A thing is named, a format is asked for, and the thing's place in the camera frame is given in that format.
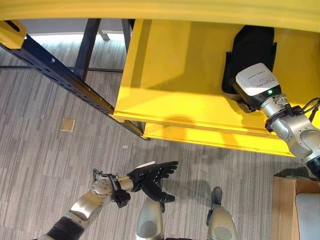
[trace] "black shoe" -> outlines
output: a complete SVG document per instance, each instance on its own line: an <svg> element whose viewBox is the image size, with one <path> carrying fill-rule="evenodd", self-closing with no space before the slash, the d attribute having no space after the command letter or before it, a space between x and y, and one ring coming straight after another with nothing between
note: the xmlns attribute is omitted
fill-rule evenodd
<svg viewBox="0 0 320 240"><path fill-rule="evenodd" d="M211 208L208 212L208 215L206 216L207 227L209 227L210 218L212 213L214 212L214 205L215 204L221 205L221 200L222 200L222 190L220 187L217 186L213 189L211 194Z"/></svg>
<svg viewBox="0 0 320 240"><path fill-rule="evenodd" d="M214 208L214 204L221 205L222 190L220 187L215 187L211 194L211 209Z"/></svg>

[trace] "black cable harness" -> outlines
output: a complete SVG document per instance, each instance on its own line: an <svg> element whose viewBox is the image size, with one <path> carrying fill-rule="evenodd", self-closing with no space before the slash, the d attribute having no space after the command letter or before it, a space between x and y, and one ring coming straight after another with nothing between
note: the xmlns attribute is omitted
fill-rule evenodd
<svg viewBox="0 0 320 240"><path fill-rule="evenodd" d="M291 107L291 105L288 103L284 106L284 110L280 111L278 113L276 113L275 115L273 115L272 117L270 117L266 123L265 123L265 128L271 133L273 132L273 129L271 128L272 123L279 119L279 118L283 118L285 116L290 115L291 117L294 116L300 116L300 115L304 115L308 112L311 112L311 115L309 117L310 122L312 123L312 121L315 118L315 115L317 113L317 111L319 110L320 107L320 97L315 97L313 98L311 101L309 101L304 107L300 107L300 106L294 106Z"/></svg>
<svg viewBox="0 0 320 240"><path fill-rule="evenodd" d="M92 170L92 173L93 173L93 182L98 180L97 176L110 179L114 189L113 200L117 204L118 208L123 208L128 204L129 200L131 199L131 196L128 192L126 192L121 188L121 185L116 175L103 173L103 171L99 171L96 168Z"/></svg>

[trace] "white label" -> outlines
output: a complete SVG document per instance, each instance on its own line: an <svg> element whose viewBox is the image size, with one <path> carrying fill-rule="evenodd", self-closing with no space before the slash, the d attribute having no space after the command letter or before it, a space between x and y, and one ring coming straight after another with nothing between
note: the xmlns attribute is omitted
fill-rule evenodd
<svg viewBox="0 0 320 240"><path fill-rule="evenodd" d="M254 96L279 85L276 76L264 65L257 63L242 70L235 81L249 96Z"/></svg>
<svg viewBox="0 0 320 240"><path fill-rule="evenodd" d="M146 167L146 166L155 164L155 163L156 163L155 161L150 161L150 162L148 162L148 163L145 163L145 164L142 164L142 165L140 165L140 166L137 166L136 169L143 168L143 167Z"/></svg>

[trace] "wooden cabinet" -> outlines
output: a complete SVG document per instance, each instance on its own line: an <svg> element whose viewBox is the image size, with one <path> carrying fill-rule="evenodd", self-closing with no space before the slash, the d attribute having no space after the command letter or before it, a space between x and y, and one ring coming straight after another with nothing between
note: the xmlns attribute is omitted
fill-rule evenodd
<svg viewBox="0 0 320 240"><path fill-rule="evenodd" d="M300 240L296 195L320 193L320 182L273 178L271 240Z"/></svg>

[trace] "silver robot leg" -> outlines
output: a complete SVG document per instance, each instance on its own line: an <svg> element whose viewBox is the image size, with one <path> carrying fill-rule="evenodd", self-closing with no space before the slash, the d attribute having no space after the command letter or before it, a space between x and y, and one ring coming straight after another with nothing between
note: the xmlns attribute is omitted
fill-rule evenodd
<svg viewBox="0 0 320 240"><path fill-rule="evenodd" d="M163 240L163 220L160 203L149 197L144 201L135 229L135 240Z"/></svg>
<svg viewBox="0 0 320 240"><path fill-rule="evenodd" d="M221 205L214 204L208 226L207 240L236 240L237 231L230 213Z"/></svg>

